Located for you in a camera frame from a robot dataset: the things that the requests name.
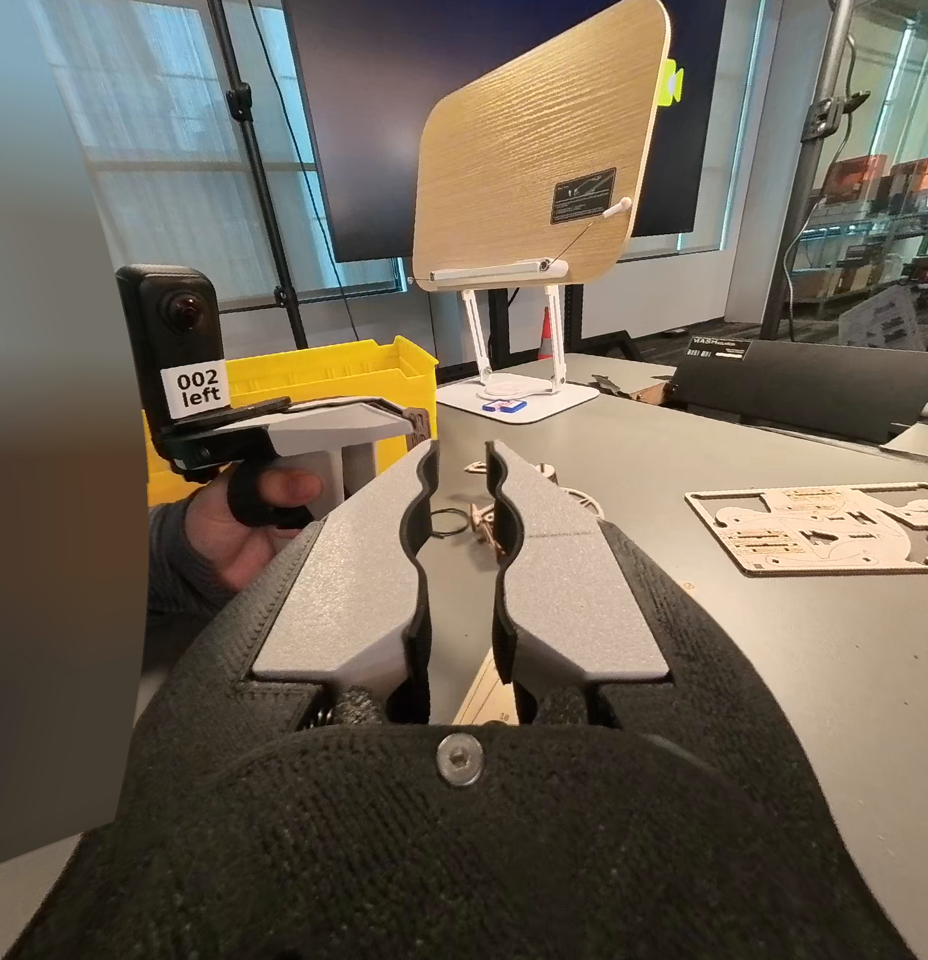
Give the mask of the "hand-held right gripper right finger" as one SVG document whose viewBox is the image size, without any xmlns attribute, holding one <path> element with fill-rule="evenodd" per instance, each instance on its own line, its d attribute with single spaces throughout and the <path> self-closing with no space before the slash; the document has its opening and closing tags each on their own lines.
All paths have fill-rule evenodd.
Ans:
<svg viewBox="0 0 928 960">
<path fill-rule="evenodd" d="M 493 649 L 516 687 L 650 683 L 669 675 L 601 519 L 499 440 L 485 447 L 502 556 Z"/>
</svg>

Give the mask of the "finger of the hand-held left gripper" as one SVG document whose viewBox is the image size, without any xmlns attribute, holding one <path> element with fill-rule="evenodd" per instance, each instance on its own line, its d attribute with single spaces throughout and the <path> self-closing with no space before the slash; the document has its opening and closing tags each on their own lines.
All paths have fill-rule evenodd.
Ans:
<svg viewBox="0 0 928 960">
<path fill-rule="evenodd" d="M 403 438 L 413 449 L 433 436 L 428 409 L 375 395 L 339 396 L 294 403 L 269 415 L 276 452 L 342 450 Z"/>
</svg>

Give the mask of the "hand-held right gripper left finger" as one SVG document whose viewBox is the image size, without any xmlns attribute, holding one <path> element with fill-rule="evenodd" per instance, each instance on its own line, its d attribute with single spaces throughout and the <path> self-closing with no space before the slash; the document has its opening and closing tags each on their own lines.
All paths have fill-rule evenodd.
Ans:
<svg viewBox="0 0 928 960">
<path fill-rule="evenodd" d="M 336 690 L 429 686 L 427 575 L 439 444 L 415 446 L 336 507 L 270 628 L 252 676 Z"/>
</svg>

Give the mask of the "wooden parts sheet with holes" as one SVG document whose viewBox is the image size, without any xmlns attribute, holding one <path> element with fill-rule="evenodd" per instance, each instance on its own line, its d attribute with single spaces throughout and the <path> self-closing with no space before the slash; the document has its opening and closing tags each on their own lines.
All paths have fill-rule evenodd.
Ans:
<svg viewBox="0 0 928 960">
<path fill-rule="evenodd" d="M 491 723 L 517 726 L 520 720 L 513 685 L 503 682 L 494 652 L 489 649 L 451 725 L 466 727 Z"/>
</svg>

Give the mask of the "person's left forearm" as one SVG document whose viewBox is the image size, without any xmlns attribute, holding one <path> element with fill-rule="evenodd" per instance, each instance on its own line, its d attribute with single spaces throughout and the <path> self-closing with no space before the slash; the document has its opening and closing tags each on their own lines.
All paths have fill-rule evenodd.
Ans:
<svg viewBox="0 0 928 960">
<path fill-rule="evenodd" d="M 148 510 L 148 620 L 214 618 L 235 595 L 188 539 L 185 520 L 194 498 Z"/>
</svg>

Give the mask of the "wooden bicycle model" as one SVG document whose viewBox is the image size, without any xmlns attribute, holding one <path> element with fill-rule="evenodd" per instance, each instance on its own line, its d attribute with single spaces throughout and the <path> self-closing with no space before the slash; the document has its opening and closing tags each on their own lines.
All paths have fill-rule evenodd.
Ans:
<svg viewBox="0 0 928 960">
<path fill-rule="evenodd" d="M 556 469 L 552 464 L 538 462 L 534 465 L 534 469 L 597 519 L 602 521 L 605 519 L 605 514 L 600 502 L 581 489 L 561 485 Z M 495 510 L 496 508 L 493 505 L 480 507 L 477 504 L 471 503 L 467 512 L 467 522 L 470 532 L 474 534 L 480 543 L 491 548 L 494 552 L 495 560 L 500 561 L 505 556 L 505 549 L 496 539 Z"/>
</svg>

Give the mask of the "wooden parts sheet with engraving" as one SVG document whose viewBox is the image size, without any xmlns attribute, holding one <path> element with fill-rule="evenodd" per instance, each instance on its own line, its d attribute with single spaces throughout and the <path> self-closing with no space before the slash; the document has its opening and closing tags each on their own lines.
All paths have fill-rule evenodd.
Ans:
<svg viewBox="0 0 928 960">
<path fill-rule="evenodd" d="M 928 482 L 692 491 L 685 501 L 748 576 L 928 573 Z"/>
</svg>

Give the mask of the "yellow plastic bin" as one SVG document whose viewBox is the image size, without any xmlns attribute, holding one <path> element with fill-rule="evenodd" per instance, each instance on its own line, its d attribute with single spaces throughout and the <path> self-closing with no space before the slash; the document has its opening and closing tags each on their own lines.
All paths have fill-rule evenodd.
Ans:
<svg viewBox="0 0 928 960">
<path fill-rule="evenodd" d="M 387 438 L 375 448 L 382 471 L 417 443 L 437 436 L 437 360 L 409 339 L 391 344 L 345 342 L 226 361 L 233 406 L 289 397 L 312 402 L 336 397 L 378 397 L 414 411 L 411 438 Z"/>
</svg>

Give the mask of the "black tripod stand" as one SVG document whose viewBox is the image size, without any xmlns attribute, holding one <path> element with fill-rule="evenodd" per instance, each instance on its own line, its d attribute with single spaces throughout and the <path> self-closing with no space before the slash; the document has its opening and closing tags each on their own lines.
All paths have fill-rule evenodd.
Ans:
<svg viewBox="0 0 928 960">
<path fill-rule="evenodd" d="M 300 302 L 290 271 L 285 244 L 271 195 L 264 159 L 253 118 L 253 91 L 243 80 L 234 47 L 225 5 L 222 1 L 206 1 L 210 24 L 225 71 L 225 100 L 231 120 L 236 124 L 243 143 L 257 207 L 270 258 L 273 262 L 276 287 L 275 304 L 285 312 L 295 348 L 305 350 L 309 343 L 303 325 Z"/>
</svg>

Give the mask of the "large dark monitor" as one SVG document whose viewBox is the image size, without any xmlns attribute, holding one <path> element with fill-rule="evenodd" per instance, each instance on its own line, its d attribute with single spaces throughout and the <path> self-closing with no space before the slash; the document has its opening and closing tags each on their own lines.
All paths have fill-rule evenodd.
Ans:
<svg viewBox="0 0 928 960">
<path fill-rule="evenodd" d="M 444 96 L 610 7 L 602 1 L 290 1 L 284 18 L 343 262 L 409 258 L 420 140 Z M 695 229 L 726 2 L 663 1 L 663 88 L 633 237 Z"/>
</svg>

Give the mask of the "black case with label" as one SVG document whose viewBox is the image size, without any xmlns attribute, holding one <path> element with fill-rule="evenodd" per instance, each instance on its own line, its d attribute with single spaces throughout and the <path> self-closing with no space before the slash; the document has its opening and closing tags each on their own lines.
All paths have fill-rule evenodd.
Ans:
<svg viewBox="0 0 928 960">
<path fill-rule="evenodd" d="M 928 404 L 928 352 L 693 337 L 669 399 L 879 445 Z"/>
</svg>

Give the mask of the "wooden board book stand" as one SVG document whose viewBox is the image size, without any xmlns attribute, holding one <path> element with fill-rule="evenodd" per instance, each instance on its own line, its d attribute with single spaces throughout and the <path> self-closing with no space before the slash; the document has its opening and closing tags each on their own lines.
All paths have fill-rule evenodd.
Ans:
<svg viewBox="0 0 928 960">
<path fill-rule="evenodd" d="M 437 401 L 525 426 L 594 400 L 568 383 L 561 294 L 631 238 L 672 38 L 661 2 L 617 2 L 448 94 L 422 131 L 412 277 L 455 292 L 478 372 Z M 549 378 L 493 371 L 478 292 L 542 289 Z"/>
</svg>

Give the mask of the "grey printed board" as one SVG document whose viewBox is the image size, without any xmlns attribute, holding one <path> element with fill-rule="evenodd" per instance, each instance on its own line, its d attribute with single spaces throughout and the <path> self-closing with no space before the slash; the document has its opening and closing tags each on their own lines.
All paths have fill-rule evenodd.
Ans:
<svg viewBox="0 0 928 960">
<path fill-rule="evenodd" d="M 836 343 L 860 349 L 926 352 L 910 289 L 894 284 L 843 312 L 838 318 Z"/>
</svg>

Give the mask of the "metal storage shelf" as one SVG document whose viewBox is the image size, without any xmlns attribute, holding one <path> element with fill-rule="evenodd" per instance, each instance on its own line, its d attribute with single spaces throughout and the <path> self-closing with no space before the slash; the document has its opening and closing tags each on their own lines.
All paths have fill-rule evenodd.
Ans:
<svg viewBox="0 0 928 960">
<path fill-rule="evenodd" d="M 928 302 L 928 157 L 891 163 L 870 153 L 832 164 L 794 244 L 784 307 L 836 318 L 903 285 Z"/>
</svg>

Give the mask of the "grey metal stand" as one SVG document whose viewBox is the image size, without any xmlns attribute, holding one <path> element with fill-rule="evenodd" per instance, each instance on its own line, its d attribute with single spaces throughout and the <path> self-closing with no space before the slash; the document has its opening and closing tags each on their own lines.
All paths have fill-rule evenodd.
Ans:
<svg viewBox="0 0 928 960">
<path fill-rule="evenodd" d="M 801 234 L 810 219 L 810 198 L 825 141 L 840 128 L 854 107 L 847 105 L 852 95 L 839 91 L 839 75 L 845 49 L 849 47 L 851 24 L 858 2 L 830 2 L 830 20 L 823 44 L 813 96 L 801 130 L 800 150 L 788 197 L 781 239 L 775 256 L 758 337 L 775 341 L 782 318 L 793 318 L 794 258 Z"/>
</svg>

